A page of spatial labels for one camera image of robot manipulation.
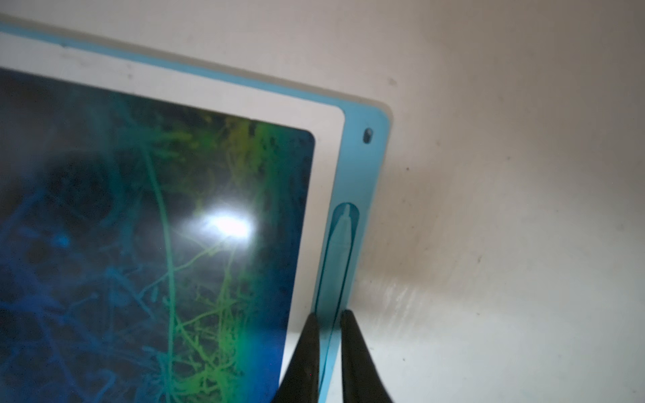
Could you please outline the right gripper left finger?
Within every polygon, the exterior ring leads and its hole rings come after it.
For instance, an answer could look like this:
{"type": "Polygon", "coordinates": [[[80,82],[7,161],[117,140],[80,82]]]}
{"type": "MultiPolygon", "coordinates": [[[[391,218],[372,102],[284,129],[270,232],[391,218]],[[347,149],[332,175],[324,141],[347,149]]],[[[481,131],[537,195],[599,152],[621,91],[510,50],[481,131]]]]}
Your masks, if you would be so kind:
{"type": "Polygon", "coordinates": [[[316,314],[310,313],[271,403],[318,403],[319,369],[320,330],[316,314]]]}

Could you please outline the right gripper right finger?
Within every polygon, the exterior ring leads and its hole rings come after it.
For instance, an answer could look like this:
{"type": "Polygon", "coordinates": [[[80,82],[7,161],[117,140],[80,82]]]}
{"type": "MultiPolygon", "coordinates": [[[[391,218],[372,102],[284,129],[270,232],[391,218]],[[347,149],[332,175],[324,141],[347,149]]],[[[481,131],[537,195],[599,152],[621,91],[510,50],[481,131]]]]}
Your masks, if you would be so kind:
{"type": "Polygon", "coordinates": [[[344,403],[393,403],[378,374],[354,312],[341,314],[344,403]]]}

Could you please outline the blue writing tablet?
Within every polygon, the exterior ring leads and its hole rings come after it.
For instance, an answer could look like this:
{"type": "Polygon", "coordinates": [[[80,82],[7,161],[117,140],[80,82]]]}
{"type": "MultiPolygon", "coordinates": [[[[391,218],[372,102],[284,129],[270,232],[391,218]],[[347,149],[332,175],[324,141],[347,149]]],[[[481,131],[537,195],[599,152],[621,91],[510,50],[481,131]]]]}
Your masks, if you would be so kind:
{"type": "Polygon", "coordinates": [[[326,401],[390,126],[2,24],[2,401],[271,401],[352,203],[326,401]]]}

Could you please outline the blue stylus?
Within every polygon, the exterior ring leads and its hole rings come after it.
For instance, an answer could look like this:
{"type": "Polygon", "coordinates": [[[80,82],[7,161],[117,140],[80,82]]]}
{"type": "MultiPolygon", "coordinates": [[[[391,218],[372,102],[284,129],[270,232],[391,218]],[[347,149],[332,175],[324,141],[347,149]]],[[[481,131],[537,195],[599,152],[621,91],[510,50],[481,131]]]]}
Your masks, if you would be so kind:
{"type": "Polygon", "coordinates": [[[354,244],[356,218],[356,207],[352,203],[342,203],[335,208],[317,289],[315,312],[320,327],[320,402],[324,401],[324,382],[329,375],[329,350],[354,244]]]}

